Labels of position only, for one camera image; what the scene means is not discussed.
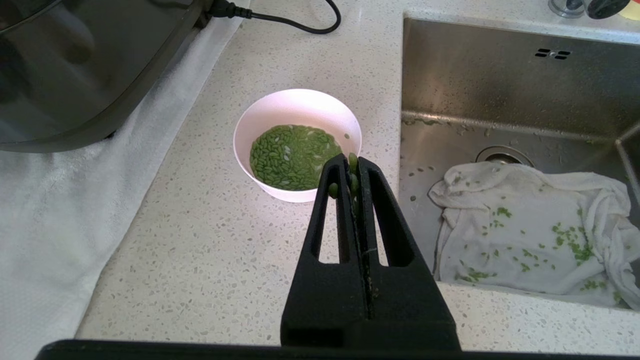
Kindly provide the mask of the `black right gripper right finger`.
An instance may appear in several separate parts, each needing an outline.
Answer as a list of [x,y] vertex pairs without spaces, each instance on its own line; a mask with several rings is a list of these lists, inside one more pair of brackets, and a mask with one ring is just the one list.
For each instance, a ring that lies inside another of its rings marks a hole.
[[378,347],[459,351],[457,326],[382,169],[358,159],[365,333]]

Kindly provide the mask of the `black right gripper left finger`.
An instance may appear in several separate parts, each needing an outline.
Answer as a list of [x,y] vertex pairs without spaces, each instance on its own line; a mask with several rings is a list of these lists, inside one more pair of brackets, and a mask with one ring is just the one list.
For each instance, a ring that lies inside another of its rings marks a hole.
[[[284,347],[342,347],[352,326],[367,317],[367,299],[350,194],[349,162],[343,154],[325,163],[310,221],[282,312],[279,341]],[[337,263],[321,262],[329,188],[337,187]]]

